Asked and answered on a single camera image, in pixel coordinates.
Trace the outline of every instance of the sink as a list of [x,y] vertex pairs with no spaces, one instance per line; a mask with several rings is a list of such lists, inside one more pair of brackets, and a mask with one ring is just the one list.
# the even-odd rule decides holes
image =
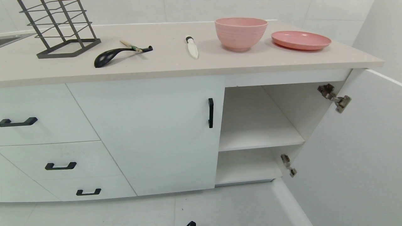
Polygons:
[[35,33],[0,36],[0,48],[34,34]]

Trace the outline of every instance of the black handle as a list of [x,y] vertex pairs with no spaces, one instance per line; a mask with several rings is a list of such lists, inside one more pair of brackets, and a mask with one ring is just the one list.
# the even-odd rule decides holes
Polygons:
[[94,193],[87,193],[87,194],[83,194],[82,192],[84,192],[83,190],[77,190],[77,193],[76,193],[76,195],[77,196],[84,196],[84,195],[99,195],[101,192],[100,192],[101,190],[100,190],[100,188],[97,188],[97,189],[95,189],[95,192]]
[[[148,48],[144,48],[141,50],[142,50],[142,52],[138,52],[138,53],[146,53],[146,52],[152,51],[153,48],[152,48],[152,46],[149,46]],[[101,68],[101,67],[105,66],[107,63],[109,63],[109,61],[111,61],[121,51],[135,51],[135,50],[131,49],[131,48],[119,48],[119,49],[112,49],[112,50],[105,51],[105,52],[99,54],[99,56],[97,56],[95,58],[94,66],[96,68]]]
[[76,162],[70,162],[67,167],[54,167],[54,163],[48,163],[45,166],[45,170],[65,170],[65,169],[74,169],[77,165]]
[[25,122],[17,122],[11,123],[9,119],[3,119],[0,121],[0,127],[11,127],[11,126],[26,126],[26,125],[33,125],[38,119],[36,117],[30,117]]
[[212,128],[213,127],[213,99],[209,98],[208,99],[208,105],[209,105],[209,127]]

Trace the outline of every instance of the cabinet hinge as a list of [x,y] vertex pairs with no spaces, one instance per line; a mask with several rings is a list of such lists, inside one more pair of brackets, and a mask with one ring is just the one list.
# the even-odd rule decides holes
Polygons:
[[285,154],[281,154],[282,162],[285,165],[286,169],[290,171],[290,176],[295,177],[297,170],[295,168],[290,167],[290,158]]
[[337,97],[336,94],[333,93],[334,86],[331,84],[323,85],[318,87],[318,91],[322,94],[323,97],[330,101],[334,101],[336,105],[336,111],[342,113],[345,110],[346,106],[348,106],[349,102],[352,100],[349,96]]

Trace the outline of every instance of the open cabinet door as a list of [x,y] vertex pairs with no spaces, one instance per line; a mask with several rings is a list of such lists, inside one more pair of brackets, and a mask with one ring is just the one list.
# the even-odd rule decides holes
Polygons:
[[402,225],[402,84],[353,70],[284,177],[315,226]]

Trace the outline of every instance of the countertop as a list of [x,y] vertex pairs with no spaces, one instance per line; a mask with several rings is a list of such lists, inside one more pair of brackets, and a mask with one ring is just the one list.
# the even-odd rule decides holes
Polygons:
[[[90,82],[105,80],[168,78],[204,75],[229,75],[260,72],[382,67],[383,60],[336,41],[321,51],[297,51],[272,42],[276,31],[302,31],[281,21],[268,21],[258,44],[242,53],[222,47],[214,22],[160,23],[94,26],[102,43],[74,58],[38,59],[45,50],[34,36],[0,48],[0,87]],[[199,50],[193,59],[187,50],[186,35],[191,35]],[[91,38],[89,29],[81,38]],[[93,66],[100,53],[123,48],[124,39],[135,46],[154,50],[143,54],[121,52],[103,68]],[[51,38],[51,46],[61,43]]]

